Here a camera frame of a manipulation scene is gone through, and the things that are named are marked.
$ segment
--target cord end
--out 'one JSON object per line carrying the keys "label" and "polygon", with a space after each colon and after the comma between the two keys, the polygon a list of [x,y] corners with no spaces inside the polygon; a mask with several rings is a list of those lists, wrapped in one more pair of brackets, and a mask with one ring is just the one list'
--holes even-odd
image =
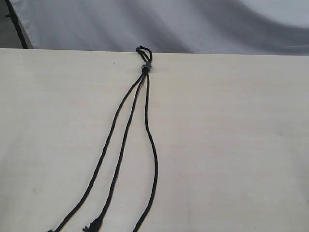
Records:
{"label": "cord end", "polygon": [[83,228],[84,232],[98,232],[101,227],[102,221],[97,218],[93,222],[90,223],[90,226]]}

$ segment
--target white tabletop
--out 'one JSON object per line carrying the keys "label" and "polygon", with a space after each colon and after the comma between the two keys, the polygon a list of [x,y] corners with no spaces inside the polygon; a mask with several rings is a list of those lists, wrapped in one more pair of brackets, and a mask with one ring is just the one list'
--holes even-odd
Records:
{"label": "white tabletop", "polygon": [[[141,65],[134,53],[0,50],[1,232],[55,229],[75,206]],[[159,179],[140,231],[307,232],[309,58],[155,54],[153,67]],[[132,231],[148,203],[144,99],[145,86],[101,231]],[[81,231],[101,212],[131,104],[62,231]]]}

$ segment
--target drawstring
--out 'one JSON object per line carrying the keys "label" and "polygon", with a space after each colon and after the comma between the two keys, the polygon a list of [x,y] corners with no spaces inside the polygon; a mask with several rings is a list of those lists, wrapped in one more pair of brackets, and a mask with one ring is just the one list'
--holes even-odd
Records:
{"label": "drawstring", "polygon": [[[146,50],[149,52],[149,56],[143,51]],[[151,70],[151,62],[153,59],[153,55],[150,49],[143,47],[143,46],[139,46],[138,48],[136,48],[136,51],[138,52],[138,54],[141,56],[141,58],[145,61],[145,64],[142,66],[142,74],[140,75],[140,77],[137,79],[137,81],[131,86],[131,88],[129,89],[129,91],[126,93],[125,97],[123,98],[123,100],[121,101],[116,114],[114,116],[113,122],[112,122],[112,127],[110,129],[109,135],[107,137],[105,146],[103,148],[101,157],[98,161],[98,164],[96,166],[96,169],[93,173],[93,176],[90,180],[90,183],[86,189],[86,192],[84,193],[83,197],[81,198],[81,200],[77,203],[77,205],[72,209],[71,212],[69,212],[69,214],[63,219],[63,221],[61,222],[61,224],[57,227],[57,229],[55,231],[49,230],[49,232],[60,232],[60,230],[64,227],[64,225],[70,220],[70,218],[76,213],[76,211],[82,206],[82,204],[85,202],[86,198],[88,197],[91,188],[96,180],[96,177],[98,175],[99,169],[101,167],[101,164],[103,162],[104,156],[106,154],[109,142],[111,140],[112,137],[112,133],[114,131],[115,128],[115,124],[117,122],[117,118],[118,115],[120,113],[120,110],[123,106],[123,104],[125,103],[126,99],[128,98],[128,96],[130,95],[130,93],[132,92],[132,90],[134,89],[134,87],[138,84],[135,96],[134,96],[134,100],[133,100],[133,104],[132,104],[132,108],[131,108],[131,113],[130,113],[130,117],[129,120],[126,124],[126,129],[125,129],[125,133],[124,133],[124,137],[122,140],[122,144],[121,144],[121,150],[120,150],[120,155],[118,158],[118,163],[116,166],[116,170],[112,179],[112,183],[110,186],[110,191],[109,191],[109,195],[108,198],[106,200],[106,203],[103,207],[102,212],[100,213],[100,215],[93,221],[90,223],[90,226],[87,227],[85,226],[85,228],[83,228],[84,232],[98,232],[102,223],[103,223],[103,219],[104,216],[108,210],[108,207],[112,201],[112,195],[113,195],[113,191],[117,182],[117,178],[118,178],[118,174],[119,174],[119,170],[120,170],[120,166],[121,166],[121,162],[122,162],[122,157],[124,154],[124,150],[125,150],[125,145],[126,145],[126,139],[127,139],[127,135],[128,135],[128,131],[130,128],[130,124],[133,118],[133,114],[134,114],[134,110],[135,110],[135,106],[136,106],[136,102],[137,102],[137,98],[139,95],[139,91],[140,88],[142,86],[142,84],[144,83],[145,79],[147,79],[147,90],[146,90],[146,102],[145,102],[145,127],[146,127],[146,131],[147,131],[147,135],[149,138],[149,141],[151,143],[152,146],[152,150],[153,150],[153,154],[154,154],[154,182],[153,182],[153,187],[152,187],[152,191],[151,191],[151,195],[150,195],[150,199],[149,202],[147,204],[146,209],[144,210],[142,216],[140,217],[139,221],[137,222],[133,232],[137,232],[138,229],[140,228],[141,224],[143,223],[143,221],[145,220],[148,212],[150,211],[150,208],[152,206],[152,203],[154,201],[154,197],[155,197],[155,190],[156,190],[156,185],[157,185],[157,179],[158,179],[158,160],[157,160],[157,154],[156,154],[156,149],[155,149],[155,144],[154,141],[152,139],[150,130],[149,130],[149,125],[148,125],[148,101],[149,101],[149,89],[150,89],[150,79],[149,79],[149,71]]]}

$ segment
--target white cloth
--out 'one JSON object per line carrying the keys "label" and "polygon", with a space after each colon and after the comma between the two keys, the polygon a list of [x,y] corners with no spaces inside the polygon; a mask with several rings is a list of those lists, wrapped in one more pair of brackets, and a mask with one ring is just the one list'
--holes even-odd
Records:
{"label": "white cloth", "polygon": [[309,54],[307,0],[11,0],[34,48]]}

